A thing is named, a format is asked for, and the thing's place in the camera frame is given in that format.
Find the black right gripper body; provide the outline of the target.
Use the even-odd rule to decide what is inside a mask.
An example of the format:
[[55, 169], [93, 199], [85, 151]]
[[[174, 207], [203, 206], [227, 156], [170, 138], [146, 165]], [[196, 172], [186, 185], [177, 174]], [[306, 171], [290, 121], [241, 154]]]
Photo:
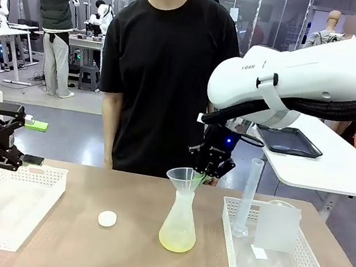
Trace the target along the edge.
[[241, 135], [220, 124], [209, 125], [205, 131], [204, 141], [201, 145], [209, 149], [209, 156], [217, 169], [222, 162], [232, 157]]

